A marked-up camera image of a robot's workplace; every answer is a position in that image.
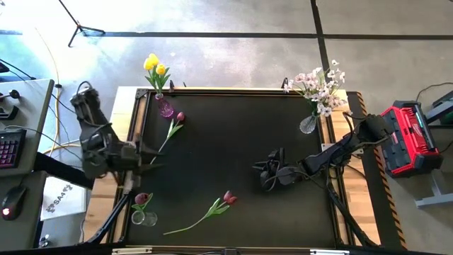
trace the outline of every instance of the glass vase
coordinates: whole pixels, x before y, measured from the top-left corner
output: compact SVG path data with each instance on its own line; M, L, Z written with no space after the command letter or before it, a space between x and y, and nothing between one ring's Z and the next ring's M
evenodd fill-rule
M299 129L304 134L310 134L316 128L316 123L318 122L319 115L312 113L310 116L306 117L300 122Z
M130 217L132 223L146 227L152 227L157 223L157 214L155 212L143 212L136 210Z
M159 113L161 114L161 116L164 118L170 118L175 112L173 106L171 106L171 104L164 98L164 95L161 93L157 93L154 98L157 100L157 105L159 107Z

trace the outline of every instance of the red tulip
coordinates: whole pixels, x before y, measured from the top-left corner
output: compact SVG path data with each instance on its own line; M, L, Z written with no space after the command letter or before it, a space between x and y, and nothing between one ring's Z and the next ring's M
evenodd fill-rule
M149 195L146 193L140 193L135 196L135 203L138 205L143 205L147 202Z
M183 112L178 113L178 115L176 116L176 120L184 121L184 119L185 119L185 115Z
M224 201L229 204L229 205L232 205L234 204L234 202L237 200L238 198L233 196L233 193L231 193L231 191L227 191L224 195Z

